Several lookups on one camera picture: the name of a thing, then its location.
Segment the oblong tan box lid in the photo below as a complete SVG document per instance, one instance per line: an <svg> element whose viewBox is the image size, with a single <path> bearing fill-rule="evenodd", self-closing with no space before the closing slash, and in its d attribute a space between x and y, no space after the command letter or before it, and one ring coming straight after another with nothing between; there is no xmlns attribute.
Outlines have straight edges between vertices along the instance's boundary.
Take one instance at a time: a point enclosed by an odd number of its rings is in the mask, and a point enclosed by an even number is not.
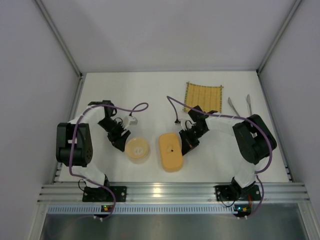
<svg viewBox="0 0 320 240"><path fill-rule="evenodd" d="M178 136L173 133L164 133L158 138L161 162L184 161Z"/></svg>

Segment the round tan lid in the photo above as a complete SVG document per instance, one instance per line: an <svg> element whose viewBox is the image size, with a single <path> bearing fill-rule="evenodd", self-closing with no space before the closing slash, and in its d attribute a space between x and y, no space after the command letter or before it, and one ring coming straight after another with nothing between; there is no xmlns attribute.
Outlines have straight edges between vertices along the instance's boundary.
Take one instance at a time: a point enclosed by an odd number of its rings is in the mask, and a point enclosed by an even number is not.
<svg viewBox="0 0 320 240"><path fill-rule="evenodd" d="M134 137L130 139L126 145L124 152L133 152L136 155L141 155L144 152L150 151L149 143L142 137Z"/></svg>

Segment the bamboo sushi mat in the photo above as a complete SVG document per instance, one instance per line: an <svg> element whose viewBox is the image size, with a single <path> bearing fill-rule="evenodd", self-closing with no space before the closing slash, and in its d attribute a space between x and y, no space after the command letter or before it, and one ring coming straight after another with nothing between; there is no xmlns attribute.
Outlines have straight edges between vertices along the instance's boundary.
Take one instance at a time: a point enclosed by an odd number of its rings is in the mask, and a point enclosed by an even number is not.
<svg viewBox="0 0 320 240"><path fill-rule="evenodd" d="M191 82L186 83L184 104L190 107L199 106L204 112L222 112L223 86L204 86Z"/></svg>

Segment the metal tongs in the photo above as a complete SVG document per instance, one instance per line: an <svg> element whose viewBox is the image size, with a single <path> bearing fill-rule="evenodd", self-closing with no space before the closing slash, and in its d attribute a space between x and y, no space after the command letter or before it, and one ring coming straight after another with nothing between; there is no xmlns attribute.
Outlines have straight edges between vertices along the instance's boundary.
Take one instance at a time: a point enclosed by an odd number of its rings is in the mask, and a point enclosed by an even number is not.
<svg viewBox="0 0 320 240"><path fill-rule="evenodd" d="M246 100L246 104L247 104L247 108L248 108L248 113L249 113L249 116L252 116L253 115L253 109L252 109L252 103L251 103L251 96L248 94L246 97L245 97L245 100ZM230 106L230 108L233 110L233 112L235 113L236 116L240 117L240 114L239 112L237 111L237 109L235 108L234 104L233 104L233 101L230 97L227 98L227 103L228 105Z"/></svg>

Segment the oblong tan lunch box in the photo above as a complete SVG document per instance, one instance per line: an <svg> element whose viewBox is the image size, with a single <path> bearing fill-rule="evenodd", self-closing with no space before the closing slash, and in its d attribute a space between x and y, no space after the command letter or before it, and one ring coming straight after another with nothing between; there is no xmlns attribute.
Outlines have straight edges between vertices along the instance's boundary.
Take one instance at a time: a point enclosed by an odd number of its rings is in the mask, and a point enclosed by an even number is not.
<svg viewBox="0 0 320 240"><path fill-rule="evenodd" d="M174 173L182 169L184 161L162 161L161 165L165 172Z"/></svg>

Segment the round steel container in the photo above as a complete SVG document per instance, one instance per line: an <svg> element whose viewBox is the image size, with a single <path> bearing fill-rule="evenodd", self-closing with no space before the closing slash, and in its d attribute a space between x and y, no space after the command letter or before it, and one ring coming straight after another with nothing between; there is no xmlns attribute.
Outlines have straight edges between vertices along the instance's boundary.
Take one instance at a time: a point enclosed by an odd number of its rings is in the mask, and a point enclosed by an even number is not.
<svg viewBox="0 0 320 240"><path fill-rule="evenodd" d="M140 155L136 155L134 152L126 152L126 156L129 159L130 162L133 164L144 164L148 161L150 156L150 151L148 152L142 152Z"/></svg>

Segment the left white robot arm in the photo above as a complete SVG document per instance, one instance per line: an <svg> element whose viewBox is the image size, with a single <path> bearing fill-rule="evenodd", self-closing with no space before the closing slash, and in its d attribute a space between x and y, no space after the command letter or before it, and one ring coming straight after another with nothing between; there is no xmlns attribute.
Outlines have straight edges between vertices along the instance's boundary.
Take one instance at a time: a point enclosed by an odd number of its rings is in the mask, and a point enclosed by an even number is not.
<svg viewBox="0 0 320 240"><path fill-rule="evenodd" d="M116 120L118 110L125 111L110 100L92 101L81 115L57 126L56 160L68 168L71 176L83 180L89 188L108 188L110 185L106 174L93 163L91 127L101 127L111 145L123 152L131 134L129 126L136 122L131 111L126 117Z"/></svg>

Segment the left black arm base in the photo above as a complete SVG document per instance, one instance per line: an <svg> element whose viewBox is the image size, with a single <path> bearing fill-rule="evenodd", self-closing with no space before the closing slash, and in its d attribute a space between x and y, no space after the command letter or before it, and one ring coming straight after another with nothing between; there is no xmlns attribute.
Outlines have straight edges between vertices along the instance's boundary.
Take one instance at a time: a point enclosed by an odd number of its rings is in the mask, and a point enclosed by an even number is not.
<svg viewBox="0 0 320 240"><path fill-rule="evenodd" d="M127 198L127 187L126 186L110 186L110 191L113 193L116 202L126 202ZM82 201L83 202L113 202L114 198L112 194L102 188L91 188L85 187L83 190Z"/></svg>

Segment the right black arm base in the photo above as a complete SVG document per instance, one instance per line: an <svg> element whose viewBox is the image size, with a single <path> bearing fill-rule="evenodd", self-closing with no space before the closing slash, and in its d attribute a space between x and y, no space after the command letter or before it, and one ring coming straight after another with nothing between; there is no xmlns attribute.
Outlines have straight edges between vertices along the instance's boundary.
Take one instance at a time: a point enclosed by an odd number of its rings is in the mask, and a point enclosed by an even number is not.
<svg viewBox="0 0 320 240"><path fill-rule="evenodd" d="M262 198L259 186L256 184L245 188L231 184L216 185L214 190L216 199L220 202L248 201L249 197L252 201L260 201Z"/></svg>

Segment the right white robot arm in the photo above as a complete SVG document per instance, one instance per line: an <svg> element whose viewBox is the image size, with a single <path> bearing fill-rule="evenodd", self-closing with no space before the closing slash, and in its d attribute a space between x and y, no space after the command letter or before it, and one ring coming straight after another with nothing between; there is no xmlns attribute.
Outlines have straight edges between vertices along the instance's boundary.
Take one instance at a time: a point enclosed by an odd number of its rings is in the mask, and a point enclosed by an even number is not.
<svg viewBox="0 0 320 240"><path fill-rule="evenodd" d="M277 142L258 114L247 118L240 116L222 117L217 111L203 112L200 106L188 111L193 123L185 123L179 131L182 155L199 144L208 131L219 131L235 137L241 158L239 169L230 184L216 186L219 201L237 201L253 195L259 188L255 185L258 163L270 156Z"/></svg>

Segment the aluminium mounting rail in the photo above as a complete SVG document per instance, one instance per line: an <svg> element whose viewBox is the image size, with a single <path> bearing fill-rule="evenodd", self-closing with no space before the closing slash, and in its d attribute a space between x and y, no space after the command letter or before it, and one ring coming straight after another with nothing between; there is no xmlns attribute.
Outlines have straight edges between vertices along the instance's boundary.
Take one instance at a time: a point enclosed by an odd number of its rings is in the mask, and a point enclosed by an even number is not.
<svg viewBox="0 0 320 240"><path fill-rule="evenodd" d="M132 204L208 204L217 201L216 183L113 183L114 189ZM56 182L40 189L37 202L40 204L81 203L84 184ZM308 202L310 197L303 183L271 182L259 186L264 192L264 203Z"/></svg>

